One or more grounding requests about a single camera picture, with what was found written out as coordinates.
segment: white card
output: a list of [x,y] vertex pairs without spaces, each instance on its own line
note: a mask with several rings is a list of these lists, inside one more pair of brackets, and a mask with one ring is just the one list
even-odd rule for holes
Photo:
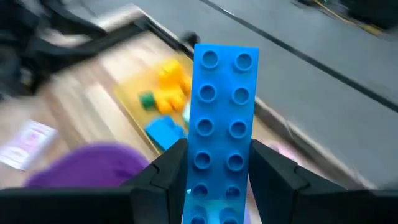
[[1,147],[0,161],[16,169],[27,169],[56,133],[55,129],[44,124],[28,121],[14,139]]

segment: gray floor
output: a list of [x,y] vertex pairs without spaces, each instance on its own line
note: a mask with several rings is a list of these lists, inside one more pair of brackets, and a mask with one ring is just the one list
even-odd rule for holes
[[[322,63],[398,101],[394,88],[398,45],[281,0],[214,0]],[[82,0],[72,11],[89,19],[119,8]],[[260,48],[257,95],[347,166],[378,187],[398,180],[395,160],[398,114],[332,78],[199,0],[135,0],[172,32],[193,30],[203,42]]]

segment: purple object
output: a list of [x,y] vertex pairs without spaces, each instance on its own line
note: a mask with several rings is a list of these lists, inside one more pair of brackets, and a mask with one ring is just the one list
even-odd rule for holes
[[114,142],[89,144],[33,175],[25,186],[117,187],[148,165],[148,160],[129,146]]

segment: yellow tray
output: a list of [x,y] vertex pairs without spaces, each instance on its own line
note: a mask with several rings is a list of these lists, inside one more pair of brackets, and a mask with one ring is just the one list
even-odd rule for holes
[[[184,69],[187,75],[192,75],[192,60],[184,54],[177,54],[175,57]],[[140,136],[145,140],[149,147],[155,149],[159,154],[161,151],[155,147],[153,142],[148,138],[144,131],[145,125],[150,123],[153,119],[162,116],[156,109],[145,110],[139,101],[139,95],[142,92],[153,90],[158,87],[156,67],[145,70],[134,75],[126,81],[120,83],[115,88],[115,95],[127,112],[130,114],[133,125],[137,129]],[[174,122],[181,125],[186,132],[188,128],[185,127],[182,118],[182,112],[174,112],[170,114]]]

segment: wooden table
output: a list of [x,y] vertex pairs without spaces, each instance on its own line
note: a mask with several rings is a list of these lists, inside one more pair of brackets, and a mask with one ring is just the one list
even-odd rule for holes
[[[140,9],[132,6],[96,22],[110,30],[142,14]],[[49,40],[63,45],[85,41],[81,37],[65,38],[55,34]],[[116,99],[114,87],[173,56],[175,51],[157,36],[142,34],[95,58],[58,72],[37,96],[1,103],[0,144],[10,139],[29,119],[57,129],[58,136],[25,172],[0,164],[0,188],[21,186],[33,173],[46,168],[78,146],[93,141],[123,142],[153,161],[159,153],[147,138],[143,138],[142,130],[137,128],[137,121],[130,117]],[[274,141],[288,147],[283,139],[257,117],[254,118],[252,136],[265,144]],[[322,174],[298,152],[292,149],[291,153],[303,166]],[[252,223],[260,223],[250,190],[248,206]]]

